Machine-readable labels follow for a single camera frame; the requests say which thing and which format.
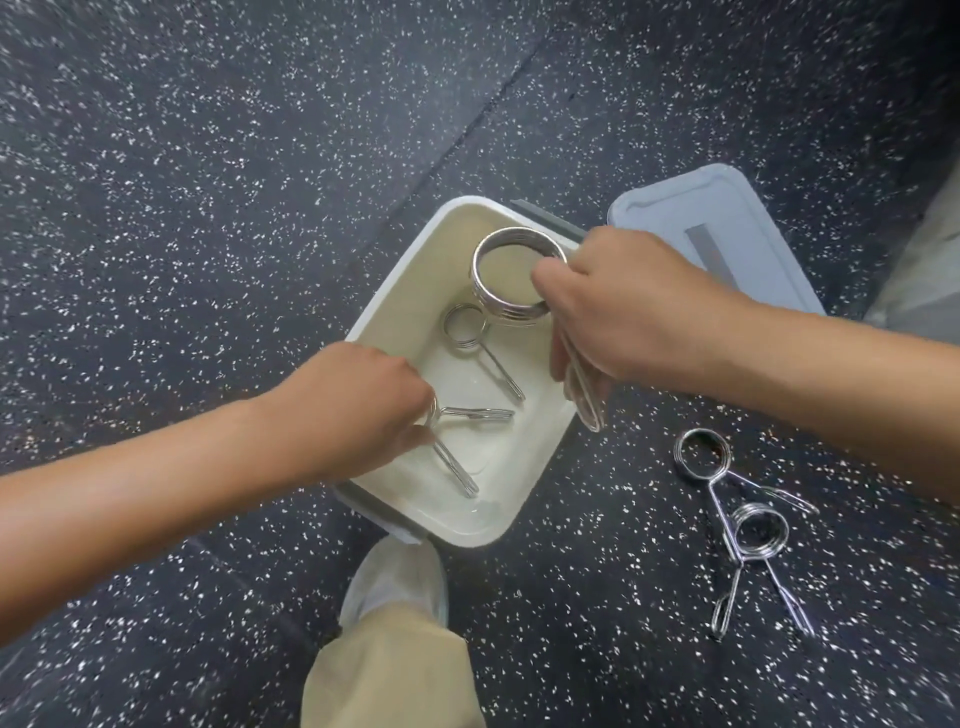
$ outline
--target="person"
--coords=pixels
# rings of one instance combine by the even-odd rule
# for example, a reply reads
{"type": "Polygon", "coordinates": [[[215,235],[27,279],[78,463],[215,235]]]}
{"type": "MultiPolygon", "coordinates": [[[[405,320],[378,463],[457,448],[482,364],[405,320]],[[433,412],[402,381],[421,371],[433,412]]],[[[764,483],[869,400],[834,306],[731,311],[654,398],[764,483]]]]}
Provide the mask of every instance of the person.
{"type": "MultiPolygon", "coordinates": [[[[610,381],[764,412],[960,503],[960,349],[753,302],[643,232],[595,229],[532,281],[610,381]]],[[[555,379],[565,366],[555,341],[555,379]]],[[[252,399],[5,475],[0,640],[231,513],[429,444],[416,421],[432,397],[405,360],[337,343],[252,399]]],[[[446,610],[433,547],[380,542],[351,581],[343,636],[307,679],[302,725],[482,725],[446,610]]]]}

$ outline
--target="pant leg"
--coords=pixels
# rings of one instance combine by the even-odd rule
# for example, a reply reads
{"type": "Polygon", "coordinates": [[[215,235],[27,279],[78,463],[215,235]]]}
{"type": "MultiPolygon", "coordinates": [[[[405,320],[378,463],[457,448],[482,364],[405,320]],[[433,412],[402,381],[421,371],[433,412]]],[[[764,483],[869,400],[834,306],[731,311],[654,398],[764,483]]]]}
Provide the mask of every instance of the pant leg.
{"type": "Polygon", "coordinates": [[[467,644],[385,604],[328,644],[303,686],[301,728],[484,728],[467,644]]]}

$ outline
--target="hand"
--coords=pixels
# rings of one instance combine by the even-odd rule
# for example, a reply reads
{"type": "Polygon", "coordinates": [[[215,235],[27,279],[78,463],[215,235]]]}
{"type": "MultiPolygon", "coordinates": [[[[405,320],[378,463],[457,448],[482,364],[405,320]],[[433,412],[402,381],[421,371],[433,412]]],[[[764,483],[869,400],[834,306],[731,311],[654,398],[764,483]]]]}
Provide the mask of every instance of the hand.
{"type": "Polygon", "coordinates": [[[432,400],[406,359],[338,342],[251,404],[269,467],[300,483],[355,477],[432,443],[414,425],[432,400]]]}
{"type": "MultiPolygon", "coordinates": [[[[595,228],[568,266],[545,258],[532,279],[555,321],[601,372],[690,393],[708,393],[726,334],[747,326],[759,307],[649,232],[595,228]]],[[[563,378],[567,361],[555,330],[554,379],[563,378]]]]}

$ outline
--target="plastic container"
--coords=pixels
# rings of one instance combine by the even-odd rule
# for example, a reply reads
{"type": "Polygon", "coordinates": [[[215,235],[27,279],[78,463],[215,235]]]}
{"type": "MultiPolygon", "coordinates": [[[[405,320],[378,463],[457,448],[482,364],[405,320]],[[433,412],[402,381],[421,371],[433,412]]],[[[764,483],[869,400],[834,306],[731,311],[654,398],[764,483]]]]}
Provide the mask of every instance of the plastic container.
{"type": "MultiPolygon", "coordinates": [[[[431,448],[408,452],[354,478],[354,486],[338,489],[348,505],[404,541],[416,541],[424,532],[456,546],[482,546],[498,538],[530,495],[575,413],[563,386],[549,375],[549,317],[528,328],[491,326],[485,337],[526,395],[523,403],[507,395],[482,352],[456,350],[441,331],[440,320],[451,305],[473,301],[468,273],[477,243],[516,225],[544,231],[571,252],[576,249],[568,238],[486,198],[451,200],[403,254],[347,336],[407,357],[433,385],[441,406],[516,411],[508,424],[441,419],[435,427],[479,486],[477,498],[463,496],[431,448]]],[[[503,260],[504,274],[515,276],[511,261],[503,260]]]]}
{"type": "Polygon", "coordinates": [[[727,164],[624,192],[610,205],[607,222],[656,233],[691,263],[757,301],[824,313],[763,202],[727,164]]]}

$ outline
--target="white shoe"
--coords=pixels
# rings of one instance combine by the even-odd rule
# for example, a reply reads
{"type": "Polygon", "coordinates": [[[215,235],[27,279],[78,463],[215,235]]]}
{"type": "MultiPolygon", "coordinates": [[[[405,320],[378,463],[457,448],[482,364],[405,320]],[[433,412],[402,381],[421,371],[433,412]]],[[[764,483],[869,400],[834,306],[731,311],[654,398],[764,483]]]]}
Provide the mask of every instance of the white shoe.
{"type": "Polygon", "coordinates": [[[387,536],[371,548],[350,580],[340,626],[349,629],[368,612],[392,601],[412,604],[446,627],[446,572],[430,542],[413,546],[387,536]]]}

